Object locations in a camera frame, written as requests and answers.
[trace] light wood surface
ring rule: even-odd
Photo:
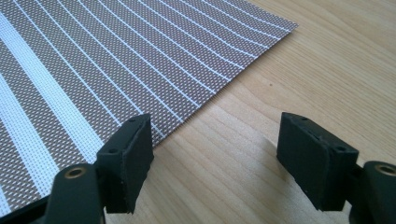
[[[396,163],[396,2],[251,0],[300,26],[155,148],[136,210],[107,223],[347,223],[276,160],[282,111]]]

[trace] wooden table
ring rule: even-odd
[[[395,1],[251,1],[300,27],[155,148],[134,215],[108,223],[347,223],[276,160],[282,111],[396,163]]]

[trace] striped placemat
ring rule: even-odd
[[[242,0],[2,1],[0,217],[132,116],[157,145],[296,26]]]

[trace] white stripe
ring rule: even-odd
[[[23,11],[23,9],[20,7],[20,9],[22,10],[23,14],[28,18],[28,20],[33,24],[33,26],[38,30],[38,32],[40,32],[40,34],[43,35],[43,37],[49,42],[49,44],[58,52],[58,50],[52,45],[52,43],[46,38],[46,36],[41,32],[41,30],[35,25],[35,23],[29,18],[29,16]],[[52,16],[48,13],[48,11],[46,9],[44,9],[44,11],[46,12],[46,14],[52,19],[52,21],[55,22],[55,24],[58,26],[58,28],[61,29],[61,31],[67,36],[67,38],[69,38],[70,41],[73,42],[73,44],[85,55],[85,57],[88,58],[88,60],[90,60],[90,62],[105,76],[105,78],[127,99],[127,101],[129,103],[132,104],[132,106],[137,110],[137,112],[139,114],[143,114],[143,111],[134,104],[134,102],[129,99],[129,97],[122,91],[122,89],[105,73],[105,71],[102,70],[102,68],[93,60],[91,59],[91,57],[78,45],[78,43],[76,43],[76,41],[64,30],[64,28],[62,28],[62,26],[55,20],[52,18]],[[102,103],[102,101],[99,99],[99,97],[97,97],[98,101],[103,104],[104,108],[107,108],[107,106]],[[111,113],[110,116],[117,122],[117,124],[119,126],[121,126],[120,121]],[[162,136],[164,137],[163,133],[157,128],[157,126],[151,122],[152,127]]]
[[[160,97],[158,97],[142,80],[140,80],[139,77],[137,77],[125,64],[122,63],[122,61],[117,58],[110,50],[108,50],[94,35],[92,35],[87,28],[85,28],[78,20],[71,14],[71,12],[58,0],[58,3],[61,4],[61,6],[64,8],[64,10],[69,14],[71,18],[79,25],[81,28],[89,34],[92,39],[94,39],[108,54],[113,57],[117,63],[119,63],[132,77],[134,77],[149,93],[151,93],[152,96],[154,96],[155,99],[157,99],[171,114],[177,118],[180,122],[183,122],[183,119],[179,117]]]
[[[164,3],[162,0],[159,0],[159,1],[162,2],[164,5],[168,6],[169,8],[172,8],[171,6],[169,6],[169,5],[167,5],[166,3]],[[260,47],[262,47],[262,48],[268,49],[268,46],[266,46],[266,45],[264,45],[264,44],[261,44],[261,43],[257,43],[257,42],[254,41],[254,40],[251,40],[251,39],[249,39],[249,38],[246,38],[246,37],[244,37],[244,36],[238,34],[237,32],[233,31],[232,29],[230,29],[230,28],[227,27],[226,25],[222,24],[221,22],[216,21],[215,19],[211,18],[210,16],[208,16],[207,14],[205,14],[203,11],[201,11],[201,10],[198,9],[198,8],[196,8],[195,6],[192,6],[192,5],[186,3],[186,2],[183,1],[183,0],[179,0],[179,1],[182,2],[182,3],[184,3],[185,5],[187,5],[187,6],[191,7],[191,8],[193,8],[195,11],[201,13],[202,15],[206,16],[208,19],[210,19],[210,20],[212,20],[213,22],[217,23],[219,26],[221,26],[222,28],[228,30],[229,32],[233,33],[234,35],[238,36],[239,38],[241,38],[241,39],[243,39],[243,40],[246,40],[247,42],[250,42],[250,43],[252,43],[252,44],[255,44],[255,45],[257,45],[257,46],[260,46]],[[183,15],[181,12],[177,11],[177,10],[174,9],[174,8],[172,8],[172,9],[173,9],[177,14],[179,14],[180,16],[182,16],[182,17],[188,19],[189,21],[191,21],[191,19],[190,19],[189,17]]]
[[[64,126],[84,159],[89,163],[94,162],[96,151],[103,145],[102,140],[15,28],[4,16],[2,18],[2,27],[6,29],[0,36],[9,51]]]
[[[26,18],[30,21],[30,23],[33,24],[33,26],[37,29],[37,31],[44,37],[44,39],[47,40],[49,45],[55,50],[55,52],[61,57],[61,59],[64,61],[64,63],[67,64],[67,66],[73,71],[73,73],[78,77],[78,79],[82,82],[82,84],[88,89],[88,91],[93,95],[93,97],[99,102],[99,104],[105,109],[107,114],[110,115],[111,118],[113,118],[118,126],[121,126],[120,121],[116,118],[116,116],[111,112],[111,110],[103,103],[103,101],[99,98],[98,95],[91,89],[91,87],[88,85],[88,83],[85,82],[85,80],[79,75],[79,73],[73,68],[73,66],[66,60],[66,58],[62,55],[62,53],[55,48],[55,46],[50,42],[50,40],[44,35],[44,33],[38,28],[38,26],[35,24],[35,22],[29,17],[29,15],[23,10],[23,8],[17,4],[17,7],[21,10],[21,12],[26,16]]]
[[[149,7],[148,5],[146,5],[146,4],[145,4],[144,2],[142,2],[141,0],[138,0],[138,2],[139,2],[140,4],[142,4],[144,7],[148,8],[150,11],[154,12],[156,15],[158,15],[158,16],[161,17],[162,19],[164,19],[165,21],[171,23],[171,24],[172,24],[173,26],[175,26],[179,31],[183,32],[184,34],[186,34],[187,36],[189,36],[191,39],[195,40],[195,41],[198,42],[200,45],[204,46],[204,48],[208,49],[210,52],[212,52],[213,54],[215,54],[216,56],[218,56],[219,58],[221,58],[223,61],[225,61],[225,62],[227,62],[227,63],[230,63],[230,64],[232,64],[232,65],[234,65],[234,66],[236,66],[236,67],[238,67],[238,68],[240,68],[240,69],[244,69],[244,67],[243,67],[242,65],[239,65],[239,64],[237,64],[237,63],[234,63],[234,62],[232,62],[232,61],[230,61],[230,60],[224,58],[223,56],[221,56],[220,54],[218,54],[217,52],[215,52],[213,49],[211,49],[209,46],[207,46],[204,42],[200,41],[199,39],[195,38],[193,35],[190,35],[190,34],[187,33],[185,30],[183,30],[183,29],[181,29],[180,27],[178,27],[178,26],[177,26],[176,24],[174,24],[173,22],[169,21],[169,20],[166,19],[163,15],[161,15],[161,14],[158,13],[156,10],[154,10],[154,9],[152,9],[151,7]],[[257,58],[257,57],[258,57],[258,56],[256,56],[256,55],[253,55],[253,54],[244,52],[244,51],[242,51],[241,49],[235,48],[234,46],[228,44],[227,42],[225,42],[223,39],[221,39],[221,38],[218,37],[217,35],[211,33],[210,31],[207,31],[207,32],[209,32],[210,34],[212,34],[215,38],[217,38],[218,40],[220,40],[221,42],[223,42],[224,44],[226,44],[228,47],[230,47],[230,48],[232,48],[232,49],[235,49],[235,50],[237,50],[237,51],[240,51],[240,52],[242,52],[242,53],[244,53],[244,54],[246,54],[247,56],[250,56],[250,57],[252,57],[252,58]]]
[[[234,6],[233,4],[229,3],[227,0],[222,0],[222,1],[223,1],[224,3],[230,5],[231,7],[234,7],[234,8],[236,8],[236,9],[238,9],[239,11],[241,11],[241,12],[247,14],[249,17],[251,17],[251,18],[253,18],[253,19],[255,19],[255,20],[264,22],[265,24],[270,25],[270,26],[274,26],[274,27],[276,27],[276,28],[278,28],[278,29],[280,29],[280,30],[283,30],[283,31],[286,31],[286,32],[291,32],[291,30],[288,30],[288,29],[286,29],[286,28],[284,28],[284,27],[281,27],[281,26],[278,26],[278,25],[276,25],[276,24],[273,24],[273,23],[271,23],[271,22],[269,22],[269,21],[265,21],[265,20],[262,20],[262,19],[260,19],[260,18],[257,18],[257,17],[255,17],[255,16],[251,15],[250,13],[246,12],[245,10],[243,10],[243,9],[241,9],[241,8],[239,8],[239,7]]]
[[[155,27],[154,25],[152,25],[150,22],[146,21],[143,17],[139,16],[136,12],[134,12],[133,10],[131,10],[130,8],[128,8],[124,3],[122,3],[120,0],[118,0],[127,10],[129,10],[130,12],[134,13],[136,15],[136,17],[138,17],[140,20],[142,20],[143,22],[145,22],[147,25],[149,25],[151,28],[153,28],[154,30],[156,30],[158,33],[160,33],[161,35],[163,35],[165,38],[167,38],[168,40],[170,40],[172,43],[174,43],[176,46],[178,46],[179,48],[181,48],[184,52],[188,53],[193,59],[195,59],[196,61],[198,61],[198,63],[202,64],[205,68],[207,68],[208,70],[210,70],[211,72],[213,72],[214,74],[218,75],[219,77],[223,77],[224,79],[230,81],[229,78],[227,78],[226,76],[224,76],[223,74],[219,73],[218,71],[214,70],[213,68],[209,67],[206,63],[202,62],[199,58],[197,58],[195,55],[193,55],[191,52],[189,52],[187,49],[183,48],[183,46],[179,45],[175,40],[173,40],[171,37],[169,37],[168,35],[166,35],[165,33],[163,33],[161,30],[159,30],[157,27]]]
[[[102,1],[99,0],[99,3],[108,11],[110,12],[114,17],[116,17],[119,21],[121,21],[124,25],[126,25],[130,30],[132,30],[135,34],[139,35],[143,40],[145,40],[147,43],[149,43],[152,47],[154,47],[157,51],[159,51],[163,56],[166,57],[166,59],[168,59],[169,61],[171,61],[174,65],[176,65],[180,70],[182,70],[185,74],[187,74],[187,76],[189,76],[190,78],[192,78],[195,82],[197,82],[198,84],[200,84],[202,87],[204,87],[205,89],[207,89],[208,91],[212,92],[213,94],[215,94],[216,92],[211,90],[210,88],[208,88],[204,83],[202,83],[200,80],[198,80],[196,77],[194,77],[192,74],[190,74],[188,71],[186,71],[186,69],[184,69],[180,64],[178,64],[177,62],[175,62],[175,60],[173,60],[171,57],[169,57],[165,52],[163,52],[161,49],[159,49],[157,46],[155,46],[153,43],[151,43],[149,40],[147,40],[144,36],[142,36],[141,34],[139,34],[134,28],[132,28],[128,23],[126,23],[125,21],[123,21],[119,16],[117,16],[112,10],[110,10],[110,8],[108,8],[105,4],[103,4]],[[144,21],[143,18],[141,18],[139,15],[137,15],[134,11],[132,11],[132,13],[134,13],[136,15],[136,17],[138,17],[140,20]]]
[[[136,50],[131,48],[123,39],[121,39],[116,33],[114,33],[110,28],[108,28],[99,18],[97,18],[81,1],[78,0],[78,2],[85,8],[85,10],[88,11],[99,23],[102,24],[111,34],[113,34],[125,47],[127,47],[131,52],[133,52],[137,57],[139,57],[143,62],[145,62],[150,68],[152,68],[158,75],[160,75],[165,81],[167,81],[175,90],[177,90],[184,98],[189,100],[191,103],[193,103],[196,107],[200,107],[194,100],[190,98],[186,93],[184,93],[181,89],[178,88],[175,83],[173,83],[169,78],[167,78],[162,72],[160,72],[154,65],[152,65],[148,60],[146,60],[142,55],[140,55]]]
[[[7,44],[9,41],[7,35],[12,35],[13,31],[10,31],[10,24],[5,19],[0,13],[0,26],[4,28],[0,37]],[[58,166],[1,74],[0,98],[2,101],[0,119],[35,183],[38,193],[42,197],[47,196],[50,193],[53,177],[59,172]]]
[[[3,217],[10,212],[11,212],[11,209],[9,208],[9,205],[8,205],[8,202],[6,199],[6,195],[4,195],[4,192],[0,185],[0,217]]]
[[[204,3],[206,3],[207,5],[213,7],[215,10],[217,10],[217,11],[221,12],[222,14],[226,15],[227,17],[229,17],[229,18],[232,19],[233,21],[236,21],[236,22],[238,22],[239,24],[241,24],[241,25],[247,27],[249,30],[252,30],[252,31],[257,32],[257,33],[260,33],[260,34],[262,34],[262,35],[270,36],[270,37],[272,37],[273,39],[276,39],[276,40],[280,40],[279,37],[274,36],[274,35],[270,35],[270,34],[268,34],[268,33],[265,33],[265,32],[263,32],[263,31],[260,31],[260,30],[258,30],[258,29],[255,29],[255,28],[253,28],[253,27],[251,27],[251,26],[249,26],[249,25],[247,25],[247,24],[244,24],[244,23],[241,22],[240,20],[234,18],[233,16],[231,16],[231,15],[228,14],[227,12],[224,12],[223,10],[219,9],[218,7],[213,6],[212,4],[206,2],[205,0],[202,0],[202,1],[203,1]]]

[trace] placemat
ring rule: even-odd
[[[2,1],[0,217],[132,116],[156,146],[296,26],[242,0]]]

